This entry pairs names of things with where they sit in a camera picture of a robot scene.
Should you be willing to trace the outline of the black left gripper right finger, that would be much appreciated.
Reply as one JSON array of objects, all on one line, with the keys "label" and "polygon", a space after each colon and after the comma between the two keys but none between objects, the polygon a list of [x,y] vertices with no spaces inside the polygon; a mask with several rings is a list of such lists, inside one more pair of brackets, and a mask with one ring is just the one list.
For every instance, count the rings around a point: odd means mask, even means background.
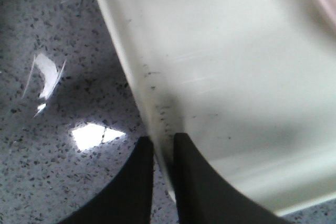
[{"label": "black left gripper right finger", "polygon": [[173,185],[180,223],[286,223],[221,178],[186,133],[174,135]]}]

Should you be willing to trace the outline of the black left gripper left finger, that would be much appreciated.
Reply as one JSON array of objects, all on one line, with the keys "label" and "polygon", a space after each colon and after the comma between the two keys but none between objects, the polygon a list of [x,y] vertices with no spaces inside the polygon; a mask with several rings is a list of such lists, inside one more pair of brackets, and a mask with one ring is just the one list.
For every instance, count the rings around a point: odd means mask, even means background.
[{"label": "black left gripper left finger", "polygon": [[140,137],[116,177],[61,223],[150,223],[154,147]]}]

